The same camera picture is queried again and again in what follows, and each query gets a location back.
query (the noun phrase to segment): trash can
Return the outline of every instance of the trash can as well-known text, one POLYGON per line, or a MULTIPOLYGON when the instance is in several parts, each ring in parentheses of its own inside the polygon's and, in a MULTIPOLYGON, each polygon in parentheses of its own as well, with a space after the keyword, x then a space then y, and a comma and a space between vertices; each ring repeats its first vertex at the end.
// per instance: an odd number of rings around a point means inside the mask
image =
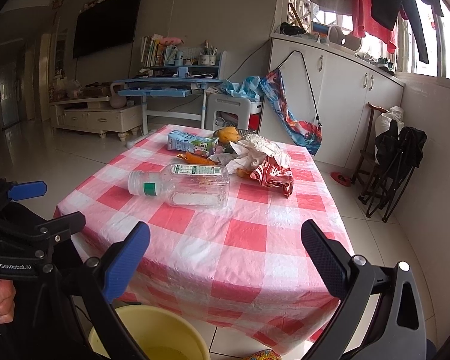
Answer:
MULTIPOLYGON (((200 333, 173 312, 145 305, 123 306, 115 311, 150 360, 210 360, 200 333)), ((95 328, 88 341, 94 352, 107 356, 95 328)))

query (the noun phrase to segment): checkered tablecloth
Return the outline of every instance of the checkered tablecloth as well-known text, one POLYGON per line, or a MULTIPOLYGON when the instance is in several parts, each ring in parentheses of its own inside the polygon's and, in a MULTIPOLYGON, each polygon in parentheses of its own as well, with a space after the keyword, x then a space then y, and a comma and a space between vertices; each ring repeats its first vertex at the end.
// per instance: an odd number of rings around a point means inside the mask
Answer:
POLYGON ((167 134, 211 131, 168 125, 120 154, 85 180, 56 215, 81 211, 86 227, 74 243, 82 257, 100 256, 138 221, 148 223, 150 246, 123 300, 238 329, 284 354, 317 332, 338 306, 301 240, 312 218, 330 239, 353 254, 337 207, 305 148, 279 143, 292 157, 295 179, 281 188, 231 176, 224 209, 170 207, 156 197, 132 196, 132 170, 159 171, 179 163, 167 134))

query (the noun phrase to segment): flat screen tv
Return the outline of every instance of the flat screen tv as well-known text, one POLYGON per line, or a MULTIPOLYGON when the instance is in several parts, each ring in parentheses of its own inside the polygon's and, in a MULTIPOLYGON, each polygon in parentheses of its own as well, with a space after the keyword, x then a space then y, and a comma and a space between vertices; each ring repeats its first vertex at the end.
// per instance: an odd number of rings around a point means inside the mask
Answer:
POLYGON ((105 0, 80 13, 73 58, 133 42, 140 0, 105 0))

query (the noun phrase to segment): plastic bottle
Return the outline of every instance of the plastic bottle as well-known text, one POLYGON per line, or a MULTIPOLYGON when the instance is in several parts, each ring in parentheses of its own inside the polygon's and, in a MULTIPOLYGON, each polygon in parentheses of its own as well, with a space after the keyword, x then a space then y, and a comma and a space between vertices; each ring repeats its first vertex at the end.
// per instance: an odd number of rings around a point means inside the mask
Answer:
POLYGON ((172 206, 225 207, 230 178, 224 166, 173 163, 161 172, 133 171, 132 195, 157 196, 172 206))

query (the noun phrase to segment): tv stand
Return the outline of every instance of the tv stand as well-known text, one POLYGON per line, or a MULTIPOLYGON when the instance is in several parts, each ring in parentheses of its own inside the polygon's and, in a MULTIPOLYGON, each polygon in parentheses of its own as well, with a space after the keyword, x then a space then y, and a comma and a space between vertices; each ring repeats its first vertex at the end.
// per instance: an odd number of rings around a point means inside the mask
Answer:
POLYGON ((142 107, 132 105, 112 108, 111 96, 82 97, 50 102, 50 120, 53 128, 85 131, 105 138, 107 132, 118 133, 122 142, 130 131, 137 135, 142 123, 142 107))

